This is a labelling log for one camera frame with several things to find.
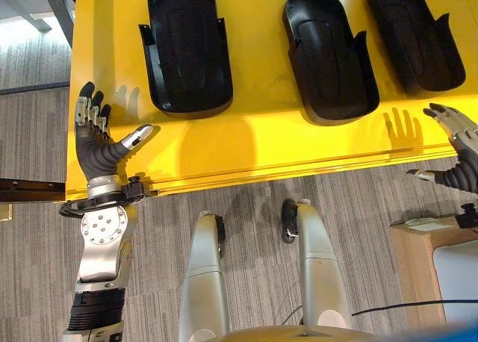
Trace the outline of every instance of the yellow table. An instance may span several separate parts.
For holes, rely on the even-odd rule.
[[[432,99],[403,92],[366,0],[340,0],[353,33],[367,31],[380,106],[335,127],[311,124],[302,108],[282,24],[285,1],[217,0],[218,16],[226,20],[234,98],[226,112],[191,121],[164,115],[149,97],[137,27],[149,24],[146,0],[77,0],[66,197],[86,195],[72,122],[78,92],[88,80],[113,107],[116,140],[140,124],[161,127],[129,158],[125,172],[140,173],[162,195],[454,155],[422,109],[436,102],[478,119],[477,0],[426,0],[435,18],[450,12],[467,73],[461,87]]]

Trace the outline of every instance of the robotic arm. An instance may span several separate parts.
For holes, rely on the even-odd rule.
[[[109,105],[88,82],[75,110],[76,154],[87,180],[88,198],[62,205],[60,214],[81,218],[84,251],[68,329],[62,342],[122,341],[122,307],[131,266],[131,239],[137,224],[131,205],[145,196],[138,177],[121,185],[117,164],[151,134],[142,125],[118,143],[108,135]]]
[[[432,103],[430,109],[423,112],[446,131],[459,162],[445,172],[409,170],[407,173],[446,187],[478,193],[478,125],[455,108],[444,105]]]

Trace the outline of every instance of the black cable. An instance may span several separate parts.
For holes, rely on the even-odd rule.
[[[291,312],[291,314],[289,314],[289,315],[287,316],[287,318],[284,320],[284,322],[282,323],[282,325],[286,324],[287,321],[289,321],[289,319],[290,319],[298,310],[300,310],[301,308],[302,308],[302,305],[300,305],[298,308],[296,308],[295,310],[293,310],[293,311]]]
[[[356,312],[356,313],[352,314],[352,316],[357,316],[359,314],[365,314],[367,312],[384,311],[384,310],[388,310],[388,309],[391,309],[391,308],[409,307],[409,306],[422,306],[422,305],[436,305],[436,304],[442,304],[442,303],[478,303],[478,299],[437,299],[435,301],[399,303],[397,305],[369,308],[368,310],[363,310],[363,311]]]

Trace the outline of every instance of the gray carpet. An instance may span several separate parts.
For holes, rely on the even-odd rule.
[[[68,81],[71,49],[53,18],[38,34],[26,21],[0,25],[0,89]]]
[[[14,67],[10,74],[18,76],[29,69],[27,63]],[[0,97],[1,177],[64,180],[67,104],[65,89]],[[404,172],[452,164],[441,159],[144,200],[137,205],[125,341],[176,340],[190,233],[206,209],[226,224],[223,269],[232,330],[281,323],[300,304],[297,242],[280,239],[279,211],[288,197],[309,198],[320,212],[352,311],[402,302],[390,224],[454,214],[474,200]],[[0,341],[58,341],[81,256],[79,222],[60,217],[55,204],[14,205],[13,216],[0,223]],[[403,309],[354,317],[353,323],[379,335],[406,327]]]

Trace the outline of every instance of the black plastic tray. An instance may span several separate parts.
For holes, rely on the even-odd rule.
[[[410,93],[458,87],[465,68],[448,25],[425,0],[368,0],[400,80]]]
[[[289,58],[312,121],[343,124],[378,107],[365,32],[353,37],[339,0],[287,0],[282,18]]]
[[[232,77],[216,1],[148,0],[148,8],[151,27],[140,25],[140,33],[155,106],[187,119],[224,111]]]

